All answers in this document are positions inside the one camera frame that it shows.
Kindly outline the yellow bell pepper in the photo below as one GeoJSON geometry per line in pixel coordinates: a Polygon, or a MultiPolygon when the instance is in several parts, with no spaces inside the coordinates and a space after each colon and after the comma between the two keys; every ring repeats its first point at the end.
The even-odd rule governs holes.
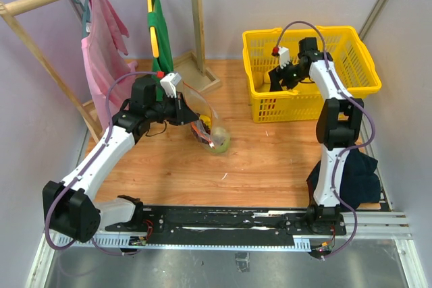
{"type": "Polygon", "coordinates": [[[205,127],[211,129],[212,121],[211,121],[211,118],[209,116],[200,115],[199,119],[205,127]]]}

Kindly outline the dark red grapes bunch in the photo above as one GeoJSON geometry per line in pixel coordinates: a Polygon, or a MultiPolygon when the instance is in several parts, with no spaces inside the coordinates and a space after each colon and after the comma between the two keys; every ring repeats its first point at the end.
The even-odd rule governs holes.
{"type": "Polygon", "coordinates": [[[210,134],[206,131],[204,124],[202,124],[200,121],[195,121],[194,123],[191,124],[191,128],[193,132],[196,134],[197,138],[202,143],[206,143],[206,144],[211,143],[210,134]]]}

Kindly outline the green cabbage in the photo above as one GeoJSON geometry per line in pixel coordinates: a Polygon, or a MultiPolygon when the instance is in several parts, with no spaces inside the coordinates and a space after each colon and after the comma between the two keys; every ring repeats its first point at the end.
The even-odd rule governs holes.
{"type": "Polygon", "coordinates": [[[221,154],[228,150],[230,147],[231,136],[224,127],[214,127],[211,130],[212,143],[208,149],[215,154],[221,154]]]}

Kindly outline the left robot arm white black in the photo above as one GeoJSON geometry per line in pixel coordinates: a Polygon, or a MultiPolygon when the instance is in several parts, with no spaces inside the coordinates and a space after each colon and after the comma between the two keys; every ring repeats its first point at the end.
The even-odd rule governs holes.
{"type": "Polygon", "coordinates": [[[43,188],[45,238],[57,249],[51,231],[82,243],[98,230],[122,223],[130,231],[144,225],[142,202],[118,196],[110,202],[94,202],[99,188],[123,155],[150,130],[152,123],[187,125],[198,120],[177,89],[182,77],[176,72],[159,81],[135,74],[129,98],[116,114],[108,114],[109,126],[90,154],[61,181],[49,181],[43,188]]]}

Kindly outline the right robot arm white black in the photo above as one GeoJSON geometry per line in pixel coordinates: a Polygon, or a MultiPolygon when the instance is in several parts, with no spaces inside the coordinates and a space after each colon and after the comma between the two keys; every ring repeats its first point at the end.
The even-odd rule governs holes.
{"type": "Polygon", "coordinates": [[[343,221],[340,187],[349,149],[359,137],[363,101],[346,90],[330,54],[318,49],[316,38],[300,40],[297,64],[291,62],[285,47],[276,46],[271,54],[279,59],[278,65],[269,72],[272,92],[293,89],[311,78],[324,100],[316,126],[317,141],[321,145],[318,182],[305,215],[297,221],[310,232],[320,234],[329,227],[335,229],[343,221]]]}

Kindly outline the clear zip top bag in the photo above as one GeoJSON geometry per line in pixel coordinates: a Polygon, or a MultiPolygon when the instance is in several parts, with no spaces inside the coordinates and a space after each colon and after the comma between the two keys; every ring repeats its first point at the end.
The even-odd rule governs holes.
{"type": "Polygon", "coordinates": [[[185,82],[183,95],[187,105],[198,115],[198,119],[190,124],[197,142],[214,154],[226,152],[230,147],[231,135],[216,110],[200,92],[185,82]]]}

